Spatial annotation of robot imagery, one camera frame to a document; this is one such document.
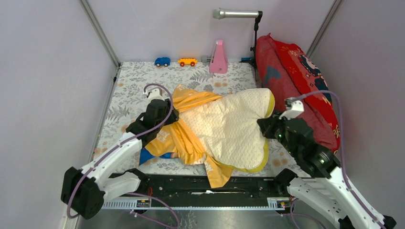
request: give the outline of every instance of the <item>cartoon print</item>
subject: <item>cartoon print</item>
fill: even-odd
[[[300,55],[298,57],[299,62],[308,70],[309,73],[311,73],[313,76],[321,76],[322,73],[320,73],[320,70],[314,65],[314,63],[308,59],[305,55]]]
[[[323,78],[319,68],[317,68],[317,66],[305,55],[300,55],[298,59],[302,66],[304,66],[310,74],[312,74],[313,76],[317,76],[317,78],[314,80],[316,88],[318,90],[329,90],[328,85],[326,85],[325,79]],[[332,103],[332,97],[330,94],[323,93],[323,95],[328,99],[330,103]]]
[[[318,90],[329,90],[322,76],[315,79],[315,86],[317,87]],[[332,103],[332,97],[330,94],[323,93],[323,95],[328,99],[330,103]]]
[[[267,66],[267,72],[266,72],[266,75],[264,76],[263,85],[267,85],[268,87],[270,87],[271,78],[276,78],[277,80],[281,79],[281,74],[277,69],[275,69],[269,65],[269,66]]]

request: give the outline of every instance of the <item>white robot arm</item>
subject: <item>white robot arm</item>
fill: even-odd
[[[387,229],[393,228],[395,220],[375,210],[347,178],[351,187],[348,188],[336,156],[329,149],[317,144],[312,137],[313,130],[303,119],[296,118],[304,111],[302,102],[290,102],[287,99],[286,107],[285,112],[275,112],[271,117],[258,121],[263,136],[277,139],[295,158],[301,169],[322,184],[335,201],[313,189],[288,169],[283,170],[275,178],[281,186],[286,187],[290,195],[299,198],[322,214],[335,228],[380,229],[382,226]],[[371,211],[375,216],[374,219],[353,193],[366,209]]]

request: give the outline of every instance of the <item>pillow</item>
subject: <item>pillow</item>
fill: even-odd
[[[274,40],[270,34],[257,39],[257,69],[262,86],[276,100],[275,110],[285,111],[284,100],[318,90],[328,90],[320,70],[296,44]],[[304,112],[298,116],[314,129],[315,141],[336,153],[340,131],[329,94],[316,94],[303,100]]]

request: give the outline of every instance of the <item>metal frame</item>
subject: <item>metal frame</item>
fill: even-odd
[[[117,55],[115,55],[115,52],[114,52],[113,48],[111,47],[111,44],[108,41],[106,34],[104,33],[103,29],[101,28],[101,25],[98,22],[93,10],[91,9],[90,4],[88,3],[87,0],[79,0],[79,2],[82,5],[83,10],[87,14],[89,21],[92,24],[94,30],[96,31],[98,37],[100,38],[101,43],[103,44],[104,48],[106,49],[111,61],[113,62],[113,64],[116,67],[119,67],[120,61],[119,61]]]
[[[323,21],[322,25],[320,26],[320,29],[315,36],[311,46],[308,49],[307,56],[311,59],[313,55],[315,54],[315,51],[317,47],[319,46],[320,41],[322,40],[323,36],[325,35],[326,31],[328,30],[330,23],[333,21],[335,18],[338,10],[340,9],[340,6],[344,0],[335,0],[332,7],[330,8],[328,15],[326,15],[325,20]]]

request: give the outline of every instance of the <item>silver microphone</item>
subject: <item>silver microphone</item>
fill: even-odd
[[[259,16],[259,11],[249,11],[249,10],[224,10],[217,8],[213,10],[213,18],[257,18]]]

